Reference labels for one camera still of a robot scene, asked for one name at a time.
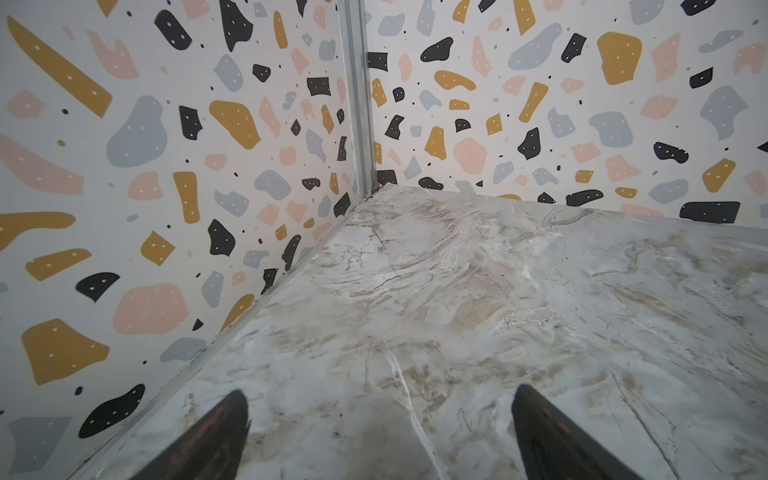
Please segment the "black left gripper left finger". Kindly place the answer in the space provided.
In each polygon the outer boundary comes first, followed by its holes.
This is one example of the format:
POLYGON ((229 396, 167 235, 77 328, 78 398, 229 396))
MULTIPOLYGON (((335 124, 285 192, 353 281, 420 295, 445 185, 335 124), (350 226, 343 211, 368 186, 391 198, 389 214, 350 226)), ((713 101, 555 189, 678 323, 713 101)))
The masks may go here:
POLYGON ((131 480, 235 479, 249 426, 247 398, 233 390, 131 480))

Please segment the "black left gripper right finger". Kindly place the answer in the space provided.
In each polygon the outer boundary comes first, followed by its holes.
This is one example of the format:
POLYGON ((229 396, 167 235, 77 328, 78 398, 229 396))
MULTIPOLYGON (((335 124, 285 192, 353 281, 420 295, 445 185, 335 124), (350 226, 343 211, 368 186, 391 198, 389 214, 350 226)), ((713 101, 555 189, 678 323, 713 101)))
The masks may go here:
POLYGON ((517 388, 511 413, 529 479, 640 479, 532 386, 517 388))

